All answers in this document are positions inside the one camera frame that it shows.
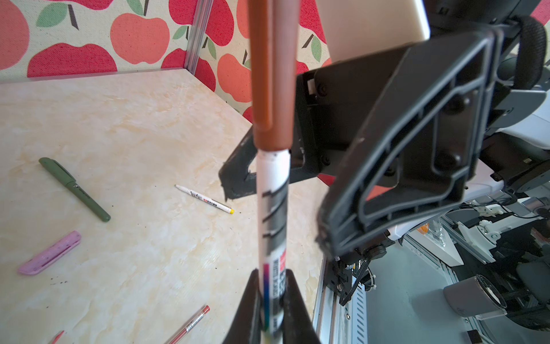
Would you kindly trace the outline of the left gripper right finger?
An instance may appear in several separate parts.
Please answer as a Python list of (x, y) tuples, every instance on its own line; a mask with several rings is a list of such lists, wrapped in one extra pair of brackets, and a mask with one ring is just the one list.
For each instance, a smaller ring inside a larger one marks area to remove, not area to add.
[(284, 344), (321, 344), (302, 299), (294, 273), (290, 269), (286, 270), (283, 309)]

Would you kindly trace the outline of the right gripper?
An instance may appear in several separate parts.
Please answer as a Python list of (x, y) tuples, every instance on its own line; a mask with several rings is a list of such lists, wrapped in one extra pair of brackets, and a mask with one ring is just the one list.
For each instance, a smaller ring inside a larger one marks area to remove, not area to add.
[[(330, 256), (458, 205), (481, 150), (503, 33), (455, 32), (296, 76), (289, 182), (335, 170), (318, 212)], [(225, 199), (256, 193), (250, 129), (219, 171)]]

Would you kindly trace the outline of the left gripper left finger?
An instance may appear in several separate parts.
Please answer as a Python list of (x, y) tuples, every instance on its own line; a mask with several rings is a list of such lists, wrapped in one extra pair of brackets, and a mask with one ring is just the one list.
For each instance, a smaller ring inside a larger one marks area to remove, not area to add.
[(249, 276), (241, 302), (222, 344), (260, 344), (260, 309), (259, 271), (255, 269)]

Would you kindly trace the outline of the white pen yellow tip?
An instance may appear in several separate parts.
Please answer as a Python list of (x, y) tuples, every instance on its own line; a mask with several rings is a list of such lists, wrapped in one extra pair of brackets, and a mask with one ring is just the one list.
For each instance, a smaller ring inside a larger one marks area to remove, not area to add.
[(185, 194), (188, 194), (189, 196), (192, 196), (192, 197), (194, 197), (194, 198), (196, 198), (196, 199), (198, 199), (202, 202), (205, 202), (207, 204), (210, 204), (210, 205), (216, 207), (216, 209), (222, 210), (223, 212), (226, 212), (228, 214), (234, 214), (235, 213), (235, 211), (231, 207), (226, 206), (226, 205), (224, 205), (220, 202), (217, 202), (217, 201), (215, 201), (215, 200), (213, 200), (213, 199), (211, 199), (207, 196), (204, 196), (203, 194), (198, 193), (197, 191), (188, 189), (184, 186), (180, 186), (180, 185), (177, 185), (177, 184), (175, 185), (175, 187), (179, 191), (184, 192)]

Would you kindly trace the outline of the green pen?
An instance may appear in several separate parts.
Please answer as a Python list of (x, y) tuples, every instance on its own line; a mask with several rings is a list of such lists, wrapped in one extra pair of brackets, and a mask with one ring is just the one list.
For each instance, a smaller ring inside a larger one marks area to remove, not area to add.
[(42, 167), (48, 171), (67, 190), (75, 195), (102, 222), (109, 222), (111, 216), (106, 212), (76, 181), (76, 179), (56, 160), (43, 157), (39, 160)]

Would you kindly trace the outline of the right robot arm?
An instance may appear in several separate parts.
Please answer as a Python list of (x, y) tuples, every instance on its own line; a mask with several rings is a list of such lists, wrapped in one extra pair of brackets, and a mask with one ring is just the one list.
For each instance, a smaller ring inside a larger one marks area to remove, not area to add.
[(484, 194), (488, 139), (545, 100), (536, 1), (318, 1), (332, 63), (295, 75), (295, 1), (253, 1), (254, 124), (219, 172), (257, 195), (262, 257), (286, 245), (288, 187), (332, 175), (317, 242), (351, 265)]

